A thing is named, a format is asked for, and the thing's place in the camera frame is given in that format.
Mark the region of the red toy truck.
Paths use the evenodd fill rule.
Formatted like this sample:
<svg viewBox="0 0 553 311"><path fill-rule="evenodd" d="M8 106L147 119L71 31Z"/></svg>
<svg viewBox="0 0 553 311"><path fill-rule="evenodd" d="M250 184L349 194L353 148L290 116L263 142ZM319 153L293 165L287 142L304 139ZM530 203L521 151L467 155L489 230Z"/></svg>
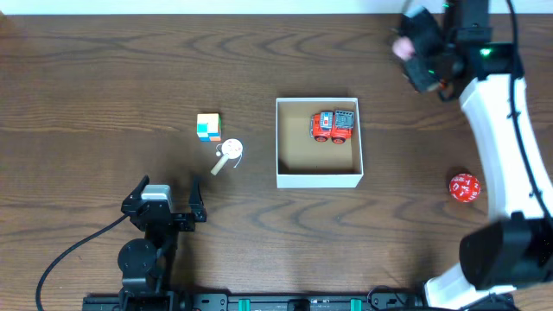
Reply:
<svg viewBox="0 0 553 311"><path fill-rule="evenodd" d="M314 114L310 120L309 135L316 142L324 143L330 140L335 144L343 144L353 135L353 111L322 111Z"/></svg>

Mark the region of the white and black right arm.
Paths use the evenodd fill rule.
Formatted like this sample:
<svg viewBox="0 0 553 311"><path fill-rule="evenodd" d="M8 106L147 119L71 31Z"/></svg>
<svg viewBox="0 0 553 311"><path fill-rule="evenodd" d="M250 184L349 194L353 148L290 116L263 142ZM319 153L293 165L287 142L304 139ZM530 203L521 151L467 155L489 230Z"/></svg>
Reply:
<svg viewBox="0 0 553 311"><path fill-rule="evenodd" d="M485 1L448 1L401 17L393 50L418 92L460 104L479 151L486 226L461 240L459 261L423 287L424 310L512 310L510 294L552 279L552 184L526 104L517 40L496 42Z"/></svg>

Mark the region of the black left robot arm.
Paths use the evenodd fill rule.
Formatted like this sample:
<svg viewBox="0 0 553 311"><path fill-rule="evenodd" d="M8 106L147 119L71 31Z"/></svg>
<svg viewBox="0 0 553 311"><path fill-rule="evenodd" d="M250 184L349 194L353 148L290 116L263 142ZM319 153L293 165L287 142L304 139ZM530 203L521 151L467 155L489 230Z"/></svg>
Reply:
<svg viewBox="0 0 553 311"><path fill-rule="evenodd" d="M170 186L151 185L148 176L123 200L121 212L144 233L143 238L131 240L118 254L124 292L142 296L167 291L179 234L193 232L196 223L207 220L197 178L189 195L190 211L174 213L172 205Z"/></svg>

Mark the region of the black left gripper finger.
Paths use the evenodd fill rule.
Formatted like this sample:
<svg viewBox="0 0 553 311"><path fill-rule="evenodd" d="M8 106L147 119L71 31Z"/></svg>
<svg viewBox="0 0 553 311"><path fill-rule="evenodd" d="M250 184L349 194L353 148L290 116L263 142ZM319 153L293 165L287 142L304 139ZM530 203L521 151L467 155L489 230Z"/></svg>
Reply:
<svg viewBox="0 0 553 311"><path fill-rule="evenodd" d="M200 178L198 176L195 176L193 179L193 184L188 199L188 205L191 209L191 213L194 216L195 222L207 221L207 210L201 197Z"/></svg>
<svg viewBox="0 0 553 311"><path fill-rule="evenodd" d="M149 185L149 177L145 175L137 184L137 186L130 192L128 199L129 200L140 200L141 194L145 187Z"/></svg>

